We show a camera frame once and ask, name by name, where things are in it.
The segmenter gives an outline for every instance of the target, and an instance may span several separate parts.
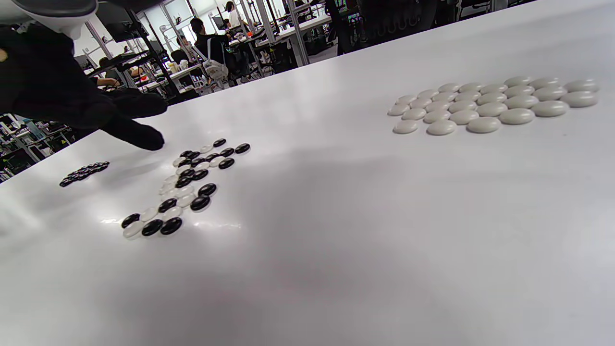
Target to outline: black go stone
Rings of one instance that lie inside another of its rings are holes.
[[[217,188],[218,187],[214,183],[205,184],[199,189],[199,196],[209,196],[216,192]]]
[[[158,207],[158,212],[162,214],[165,211],[171,209],[172,207],[176,205],[177,205],[177,199],[169,198],[160,204],[160,206]]]
[[[163,223],[161,219],[152,220],[143,227],[141,234],[144,236],[151,236],[160,230]]]
[[[220,138],[220,139],[218,139],[217,141],[215,141],[215,142],[213,143],[213,147],[214,147],[214,148],[218,148],[218,147],[223,146],[225,143],[226,143],[226,139],[224,139],[224,138]]]
[[[209,198],[209,196],[198,196],[194,199],[194,201],[192,201],[192,203],[190,203],[190,209],[194,211],[199,211],[206,207],[210,201],[211,199]]]
[[[248,150],[250,150],[250,145],[248,143],[240,144],[235,148],[237,154],[245,153]]]
[[[220,169],[227,169],[227,168],[231,167],[234,163],[235,163],[235,159],[234,158],[226,158],[226,159],[222,160],[222,162],[220,162],[218,167]]]
[[[192,176],[192,181],[195,182],[197,180],[201,180],[204,177],[207,176],[207,174],[209,174],[209,171],[206,169],[199,169],[198,171],[196,171],[194,173],[194,175]]]
[[[194,169],[188,168],[187,170],[180,173],[180,178],[183,178],[183,177],[191,178],[193,175],[194,175]]]
[[[207,160],[204,158],[196,158],[192,160],[192,162],[190,163],[190,166],[192,166],[192,168],[195,168],[196,166],[202,164],[203,162],[207,162]]]
[[[124,221],[122,221],[122,228],[128,227],[134,221],[139,221],[140,218],[141,218],[140,214],[129,215],[126,219],[124,219]]]
[[[220,154],[218,153],[213,153],[213,154],[209,154],[207,155],[207,157],[205,158],[205,161],[207,162],[211,162],[211,160],[217,158],[218,156],[220,156]]]
[[[160,233],[162,233],[163,235],[173,234],[173,233],[175,233],[175,231],[180,229],[182,223],[183,222],[181,221],[181,219],[179,217],[174,217],[172,219],[168,219],[162,225],[162,228],[160,229]]]
[[[182,162],[180,162],[180,164],[177,165],[177,167],[185,166],[185,165],[191,164],[191,163],[192,163],[192,161],[190,161],[190,159],[185,159]]]
[[[200,152],[199,152],[199,151],[190,151],[190,154],[188,154],[188,155],[186,156],[186,158],[188,158],[188,159],[195,159],[195,158],[197,158],[197,156],[199,156],[199,155],[200,155]]]
[[[191,182],[192,179],[190,179],[189,177],[181,177],[179,178],[179,180],[177,180],[177,183],[175,183],[175,187],[183,188],[184,186],[188,186],[188,184],[190,184]]]
[[[235,149],[233,148],[226,148],[223,151],[220,152],[221,156],[224,156],[225,158],[233,155],[235,153]]]

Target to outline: lab workstation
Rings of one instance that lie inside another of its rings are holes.
[[[614,15],[0,0],[0,345],[614,345]]]

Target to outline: black shirt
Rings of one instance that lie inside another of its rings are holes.
[[[207,40],[212,39],[212,56],[207,55]],[[225,58],[229,60],[228,53],[223,47],[228,46],[229,38],[226,35],[201,35],[197,34],[197,40],[194,44],[204,56],[215,60],[219,63],[224,63]]]

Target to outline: white table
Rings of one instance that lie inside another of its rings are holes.
[[[175,105],[142,120],[155,153],[78,141],[0,185],[2,344],[612,345],[614,14],[540,0]],[[601,102],[391,132],[402,94],[518,74],[597,77]],[[172,159],[222,137],[253,148],[204,180],[212,205],[125,240]]]
[[[196,70],[200,68],[200,65],[194,65],[191,66],[185,70],[181,70],[177,73],[174,74],[170,74],[169,76],[171,77],[171,80],[175,83],[175,85],[177,86],[178,89],[181,89],[183,86],[181,86],[179,80],[187,75],[190,74],[190,72]],[[149,90],[153,90],[159,86],[165,86],[167,85],[169,82],[165,79],[161,82],[151,82],[149,84],[145,84],[144,86],[141,86],[142,88],[145,88],[145,90],[149,91]]]

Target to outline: robotic arm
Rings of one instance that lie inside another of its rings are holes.
[[[161,0],[109,2],[140,11]],[[97,9],[98,0],[0,0],[0,22],[21,23],[28,17],[38,22],[24,33],[0,25],[0,113],[101,129],[137,147],[158,150],[164,144],[162,134],[134,121],[103,95],[73,58],[72,40]],[[166,110],[160,101],[157,114]]]

